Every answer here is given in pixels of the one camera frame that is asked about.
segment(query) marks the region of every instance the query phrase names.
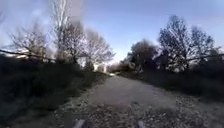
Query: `gravel road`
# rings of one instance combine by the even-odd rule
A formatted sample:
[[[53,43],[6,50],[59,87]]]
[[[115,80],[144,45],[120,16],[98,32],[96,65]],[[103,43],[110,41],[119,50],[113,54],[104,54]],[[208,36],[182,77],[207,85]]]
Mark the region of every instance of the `gravel road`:
[[[224,104],[171,93],[146,83],[114,76],[52,114],[14,128],[71,128],[78,119],[90,128],[224,128]]]

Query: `road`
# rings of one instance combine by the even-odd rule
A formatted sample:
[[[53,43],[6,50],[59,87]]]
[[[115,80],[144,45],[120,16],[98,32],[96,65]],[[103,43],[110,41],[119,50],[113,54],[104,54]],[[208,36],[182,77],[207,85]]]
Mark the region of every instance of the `road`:
[[[70,128],[76,119],[91,128],[134,128],[139,120],[150,128],[224,128],[224,105],[114,76],[51,115],[15,128]]]

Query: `leafless tree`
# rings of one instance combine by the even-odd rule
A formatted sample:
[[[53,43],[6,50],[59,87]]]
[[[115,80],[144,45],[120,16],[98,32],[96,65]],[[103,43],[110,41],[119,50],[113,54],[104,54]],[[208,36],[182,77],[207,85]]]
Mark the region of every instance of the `leafless tree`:
[[[214,40],[196,26],[192,27],[191,40],[195,57],[199,57],[200,61],[203,61],[202,57],[209,55],[213,50]]]
[[[101,65],[99,65],[98,67],[97,67],[97,71],[99,71],[99,72],[104,72],[105,70],[105,65],[104,64],[101,64]]]
[[[219,48],[214,48],[210,50],[208,63],[222,63],[223,64],[223,54],[220,53]]]
[[[19,52],[27,52],[29,56],[46,56],[46,36],[38,24],[34,24],[31,29],[18,30],[16,34],[11,35],[11,39]]]
[[[168,54],[169,69],[185,70],[189,68],[187,59],[192,54],[191,42],[185,20],[171,16],[167,27],[160,31],[159,42],[162,50]]]
[[[62,47],[63,44],[63,31],[66,26],[68,16],[66,15],[69,11],[68,0],[49,0],[51,4],[52,18],[54,21],[54,43],[57,48],[56,58],[64,59],[67,55]]]
[[[86,53],[94,64],[110,61],[115,55],[105,39],[90,29],[86,32]]]
[[[61,46],[64,52],[71,58],[73,63],[83,55],[83,27],[80,22],[67,23],[62,31]]]

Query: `blue sky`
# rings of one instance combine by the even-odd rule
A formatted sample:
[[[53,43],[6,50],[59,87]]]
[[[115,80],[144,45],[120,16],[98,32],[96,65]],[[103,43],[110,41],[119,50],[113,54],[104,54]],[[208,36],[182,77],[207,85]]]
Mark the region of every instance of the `blue sky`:
[[[5,31],[20,25],[37,20],[44,26],[50,24],[47,0],[8,0],[11,2],[3,4],[4,1],[0,0],[0,7],[4,5],[1,8],[7,10],[6,20],[0,25],[3,42],[8,40]],[[224,46],[223,0],[84,0],[80,13],[84,25],[110,43],[115,61],[123,59],[131,45],[142,38],[157,44],[159,30],[172,14],[185,18],[189,26],[200,26],[214,37],[217,46]]]

